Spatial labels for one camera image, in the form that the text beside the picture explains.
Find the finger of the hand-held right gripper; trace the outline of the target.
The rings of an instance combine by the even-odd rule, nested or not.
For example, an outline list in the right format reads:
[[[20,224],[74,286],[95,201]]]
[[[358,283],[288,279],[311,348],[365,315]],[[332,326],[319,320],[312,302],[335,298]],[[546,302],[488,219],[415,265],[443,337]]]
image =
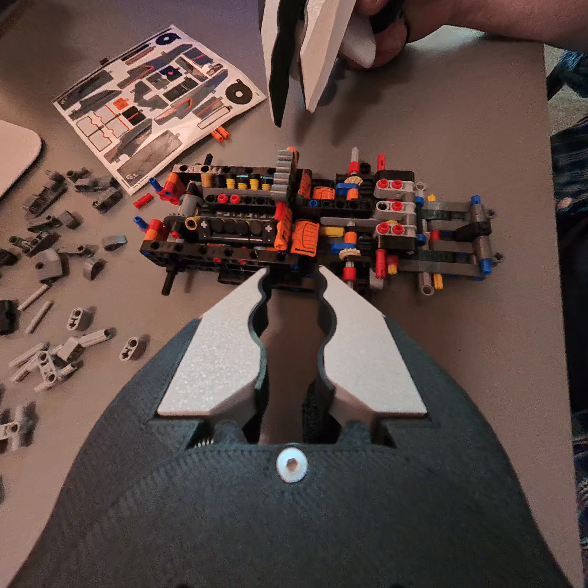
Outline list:
[[[260,1],[259,30],[270,114],[274,125],[282,126],[289,92],[290,69],[304,31],[305,1]]]
[[[299,65],[306,110],[314,113],[340,52],[355,57],[355,1],[306,1]]]

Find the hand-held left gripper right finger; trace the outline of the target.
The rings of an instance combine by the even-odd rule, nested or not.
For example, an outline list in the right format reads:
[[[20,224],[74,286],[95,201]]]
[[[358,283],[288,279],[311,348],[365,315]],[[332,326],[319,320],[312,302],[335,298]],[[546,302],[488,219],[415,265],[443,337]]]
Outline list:
[[[316,274],[325,339],[302,407],[305,443],[334,443],[350,422],[424,419],[427,408],[386,316],[330,269]]]

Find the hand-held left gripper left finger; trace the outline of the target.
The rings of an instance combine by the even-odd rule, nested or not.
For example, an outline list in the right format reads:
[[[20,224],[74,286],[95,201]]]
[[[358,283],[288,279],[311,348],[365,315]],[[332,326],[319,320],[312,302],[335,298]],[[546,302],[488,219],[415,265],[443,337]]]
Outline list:
[[[160,417],[237,423],[259,442],[269,402],[266,349],[269,269],[261,268],[196,321],[192,339],[158,406]]]

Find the lego technic car chassis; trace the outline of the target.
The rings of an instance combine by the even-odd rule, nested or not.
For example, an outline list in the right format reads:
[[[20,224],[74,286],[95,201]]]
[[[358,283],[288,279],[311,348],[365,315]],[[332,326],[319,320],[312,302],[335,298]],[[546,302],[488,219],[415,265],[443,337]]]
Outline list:
[[[240,285],[267,267],[275,289],[312,292],[325,266],[365,298],[397,275],[414,275],[432,296],[446,278],[483,281],[504,261],[490,236],[495,211],[479,195],[439,201],[413,171],[375,166],[352,148],[347,170],[332,178],[299,165],[290,146],[273,167],[176,165],[162,187],[173,205],[142,227],[140,253],[165,270],[169,295],[187,271],[217,272]]]

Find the person's right forearm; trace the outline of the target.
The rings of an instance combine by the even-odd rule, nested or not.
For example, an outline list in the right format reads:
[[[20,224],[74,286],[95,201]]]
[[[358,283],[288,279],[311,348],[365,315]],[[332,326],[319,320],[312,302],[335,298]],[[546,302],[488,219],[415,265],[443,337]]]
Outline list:
[[[451,24],[587,51],[587,1],[460,1]]]

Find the lego sticker sheet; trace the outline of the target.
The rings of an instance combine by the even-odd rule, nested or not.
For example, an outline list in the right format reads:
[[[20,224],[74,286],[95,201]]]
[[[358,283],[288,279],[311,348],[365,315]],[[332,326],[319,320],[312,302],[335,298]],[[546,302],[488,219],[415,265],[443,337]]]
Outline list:
[[[172,25],[107,60],[53,104],[132,195],[265,99],[237,67]]]

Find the pile of grey lego pieces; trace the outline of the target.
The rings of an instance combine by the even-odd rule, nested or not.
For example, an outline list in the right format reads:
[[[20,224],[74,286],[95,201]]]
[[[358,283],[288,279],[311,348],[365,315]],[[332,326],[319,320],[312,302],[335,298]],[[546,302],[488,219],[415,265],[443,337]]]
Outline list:
[[[28,228],[29,231],[35,233],[34,238],[21,239],[18,236],[11,236],[9,239],[11,245],[21,250],[23,258],[33,261],[40,283],[37,290],[17,304],[18,319],[19,313],[24,312],[39,300],[57,280],[64,276],[64,256],[84,258],[85,276],[89,281],[94,280],[103,267],[102,261],[94,256],[95,250],[93,247],[88,247],[85,243],[73,246],[62,245],[57,249],[53,247],[59,240],[59,235],[49,229],[62,226],[76,229],[79,226],[77,217],[71,215],[67,210],[56,217],[51,215],[43,219],[37,217],[38,213],[45,210],[47,205],[50,205],[56,197],[64,193],[67,188],[66,180],[73,181],[73,187],[77,192],[100,193],[100,196],[96,197],[92,202],[92,207],[100,213],[109,211],[122,199],[120,184],[113,176],[92,178],[88,176],[86,169],[80,169],[68,171],[65,176],[57,172],[50,172],[49,177],[52,182],[45,187],[47,195],[40,195],[38,201],[33,200],[31,202],[30,212],[33,213],[33,217],[40,220],[40,223],[33,223]],[[49,310],[51,310],[53,304],[54,301],[52,300],[43,303],[36,315],[26,325],[25,334],[34,333]],[[69,332],[83,332],[87,328],[88,318],[89,322],[91,322],[92,316],[87,313],[86,309],[76,307],[69,315],[66,329]],[[37,343],[9,362],[9,367],[18,368],[10,381],[13,383],[20,382],[30,373],[39,370],[42,380],[35,390],[50,390],[57,384],[69,379],[79,370],[82,366],[79,358],[84,349],[108,341],[111,337],[112,331],[106,329],[97,334],[89,334],[84,337],[71,336],[66,342],[53,349],[50,348],[50,342]],[[13,410],[7,409],[1,412],[1,454],[7,451],[15,451],[23,445],[28,445],[27,439],[30,439],[35,423],[35,413],[30,407],[19,406]]]

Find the person's right hand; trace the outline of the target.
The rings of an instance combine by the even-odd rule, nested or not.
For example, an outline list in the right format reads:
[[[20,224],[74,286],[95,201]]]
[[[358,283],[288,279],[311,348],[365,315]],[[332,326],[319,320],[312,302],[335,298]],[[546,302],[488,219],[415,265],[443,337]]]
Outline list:
[[[444,25],[459,25],[467,1],[357,1],[356,13],[376,26],[371,69],[391,62],[407,43]]]

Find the dark cloth garment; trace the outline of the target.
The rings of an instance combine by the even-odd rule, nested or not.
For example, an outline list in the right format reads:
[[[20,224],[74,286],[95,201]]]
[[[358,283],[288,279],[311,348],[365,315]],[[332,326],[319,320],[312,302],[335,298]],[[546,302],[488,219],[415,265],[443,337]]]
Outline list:
[[[587,212],[557,218],[570,408],[587,410]]]

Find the person in plaid shirt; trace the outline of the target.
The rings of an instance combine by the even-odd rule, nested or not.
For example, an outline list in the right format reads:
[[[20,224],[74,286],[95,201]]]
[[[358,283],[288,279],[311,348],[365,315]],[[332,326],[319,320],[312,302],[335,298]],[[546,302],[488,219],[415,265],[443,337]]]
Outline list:
[[[556,220],[587,212],[587,116],[551,137]],[[587,410],[571,411],[580,526],[587,528]]]

